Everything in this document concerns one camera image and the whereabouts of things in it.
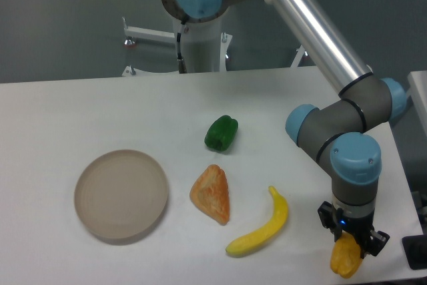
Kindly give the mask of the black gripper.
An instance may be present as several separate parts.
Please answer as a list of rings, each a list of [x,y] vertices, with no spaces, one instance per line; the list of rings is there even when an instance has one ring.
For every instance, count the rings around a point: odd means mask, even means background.
[[[376,257],[388,243],[390,235],[375,231],[373,227],[376,198],[367,204],[354,206],[333,198],[332,203],[324,201],[318,208],[320,221],[325,229],[334,235],[337,242],[344,232],[352,235],[361,247],[361,258]]]

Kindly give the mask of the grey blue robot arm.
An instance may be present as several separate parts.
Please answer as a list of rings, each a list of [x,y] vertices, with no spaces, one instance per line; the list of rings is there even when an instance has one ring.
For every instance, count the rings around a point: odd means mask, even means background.
[[[177,20],[174,45],[180,73],[218,71],[220,38],[209,39],[202,23],[217,21],[245,0],[162,0]],[[332,179],[332,201],[318,209],[335,239],[354,237],[361,255],[376,256],[389,237],[373,226],[381,150],[368,131],[400,115],[406,94],[393,79],[378,79],[354,53],[315,0],[264,0],[272,5],[308,51],[339,100],[324,108],[301,105],[286,132]]]

